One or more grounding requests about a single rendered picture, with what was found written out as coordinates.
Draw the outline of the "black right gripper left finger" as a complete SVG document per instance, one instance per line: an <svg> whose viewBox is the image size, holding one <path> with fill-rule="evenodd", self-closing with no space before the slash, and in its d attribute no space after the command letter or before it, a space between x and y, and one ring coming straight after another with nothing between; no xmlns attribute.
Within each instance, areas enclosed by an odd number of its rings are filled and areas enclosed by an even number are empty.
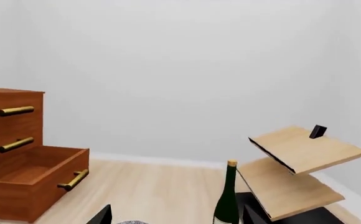
<svg viewBox="0 0 361 224"><path fill-rule="evenodd" d="M89 222L86 224L111 224L112 212L111 205L103 207Z"/></svg>

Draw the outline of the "green wine bottle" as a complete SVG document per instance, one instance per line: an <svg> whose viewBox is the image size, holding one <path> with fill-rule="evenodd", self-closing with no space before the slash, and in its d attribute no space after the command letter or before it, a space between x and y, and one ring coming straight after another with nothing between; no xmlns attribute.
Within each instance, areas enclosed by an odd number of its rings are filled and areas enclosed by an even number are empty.
<svg viewBox="0 0 361 224"><path fill-rule="evenodd" d="M236 173L237 161L228 160L225 184L213 213L212 224L239 224L240 219L235 194Z"/></svg>

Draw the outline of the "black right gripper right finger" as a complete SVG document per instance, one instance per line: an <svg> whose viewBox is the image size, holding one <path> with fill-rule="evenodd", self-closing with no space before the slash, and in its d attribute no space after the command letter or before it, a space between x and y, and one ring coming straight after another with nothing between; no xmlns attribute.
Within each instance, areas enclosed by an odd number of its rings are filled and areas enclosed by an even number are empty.
<svg viewBox="0 0 361 224"><path fill-rule="evenodd" d="M243 224L270 224L259 216L249 205L243 208Z"/></svg>

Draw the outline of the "black shelf base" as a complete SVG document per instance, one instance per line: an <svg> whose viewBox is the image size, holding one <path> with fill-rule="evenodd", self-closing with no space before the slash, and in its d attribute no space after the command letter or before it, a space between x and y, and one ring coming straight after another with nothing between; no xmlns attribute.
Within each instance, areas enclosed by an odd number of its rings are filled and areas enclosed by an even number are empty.
<svg viewBox="0 0 361 224"><path fill-rule="evenodd" d="M243 208L245 205L249 205L259 216L267 220L270 224L345 224L324 207L315 208L314 210L272 222L268 216L266 216L265 211L260 207L260 204L251 192L236 193L236 200L242 224Z"/></svg>

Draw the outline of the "brown wooden cabinet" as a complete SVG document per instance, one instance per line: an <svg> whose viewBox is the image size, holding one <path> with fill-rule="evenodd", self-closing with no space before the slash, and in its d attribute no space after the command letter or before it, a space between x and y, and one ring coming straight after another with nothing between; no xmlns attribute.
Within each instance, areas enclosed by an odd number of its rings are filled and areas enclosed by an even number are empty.
<svg viewBox="0 0 361 224"><path fill-rule="evenodd" d="M0 88L0 110L33 106L32 113L0 117L0 146L32 137L34 142L13 151L0 153L0 179L26 163L26 152L42 145L44 92Z"/></svg>

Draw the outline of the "open brown wooden drawer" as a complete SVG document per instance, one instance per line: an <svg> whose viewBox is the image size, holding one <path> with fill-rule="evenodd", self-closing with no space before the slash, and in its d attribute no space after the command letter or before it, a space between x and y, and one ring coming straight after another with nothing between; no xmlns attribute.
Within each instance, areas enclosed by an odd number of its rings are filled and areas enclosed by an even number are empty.
<svg viewBox="0 0 361 224"><path fill-rule="evenodd" d="M26 158L24 166L0 179L0 220L36 221L67 193L57 184L89 170L88 149L39 146Z"/></svg>

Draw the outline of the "small black block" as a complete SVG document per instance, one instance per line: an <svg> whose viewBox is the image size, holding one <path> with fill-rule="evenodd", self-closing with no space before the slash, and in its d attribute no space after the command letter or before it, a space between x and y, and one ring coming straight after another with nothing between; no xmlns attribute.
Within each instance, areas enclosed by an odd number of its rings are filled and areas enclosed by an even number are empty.
<svg viewBox="0 0 361 224"><path fill-rule="evenodd" d="M321 138L325 134L326 130L327 127L316 124L312 132L310 133L309 138L311 139Z"/></svg>

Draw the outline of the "light wooden shelf board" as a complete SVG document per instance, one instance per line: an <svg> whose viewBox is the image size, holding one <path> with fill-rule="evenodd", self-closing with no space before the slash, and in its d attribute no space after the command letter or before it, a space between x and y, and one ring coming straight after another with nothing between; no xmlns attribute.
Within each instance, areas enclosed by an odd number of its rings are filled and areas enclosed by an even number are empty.
<svg viewBox="0 0 361 224"><path fill-rule="evenodd" d="M317 178L292 175L269 157L242 164L238 170L272 222L345 199Z"/></svg>
<svg viewBox="0 0 361 224"><path fill-rule="evenodd" d="M310 130L289 126L248 138L262 152L293 175L305 175L361 158L361 148L338 139L311 139Z"/></svg>

